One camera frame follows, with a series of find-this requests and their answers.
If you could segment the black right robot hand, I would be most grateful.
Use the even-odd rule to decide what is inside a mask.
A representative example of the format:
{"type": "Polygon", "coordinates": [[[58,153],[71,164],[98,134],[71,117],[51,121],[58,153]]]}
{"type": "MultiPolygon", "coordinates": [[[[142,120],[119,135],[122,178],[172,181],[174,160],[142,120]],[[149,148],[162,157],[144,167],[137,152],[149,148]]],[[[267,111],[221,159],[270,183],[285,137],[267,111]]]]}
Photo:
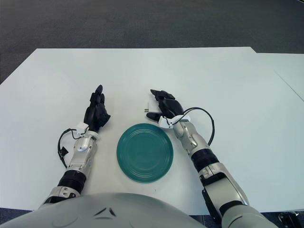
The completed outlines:
{"type": "Polygon", "coordinates": [[[161,116],[172,119],[177,115],[182,115],[184,110],[180,103],[175,99],[172,94],[166,91],[150,90],[158,102],[159,112],[148,112],[146,117],[153,121],[159,121],[161,116]]]}

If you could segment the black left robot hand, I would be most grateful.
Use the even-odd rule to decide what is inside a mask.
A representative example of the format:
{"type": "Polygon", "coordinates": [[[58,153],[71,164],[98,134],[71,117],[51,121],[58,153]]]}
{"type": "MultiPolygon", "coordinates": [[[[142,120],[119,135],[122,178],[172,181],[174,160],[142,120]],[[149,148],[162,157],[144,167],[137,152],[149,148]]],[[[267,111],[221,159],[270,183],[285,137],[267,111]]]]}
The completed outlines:
{"type": "Polygon", "coordinates": [[[90,105],[86,109],[84,123],[88,125],[90,131],[98,133],[110,117],[105,109],[103,86],[99,85],[90,97],[90,105]]]}

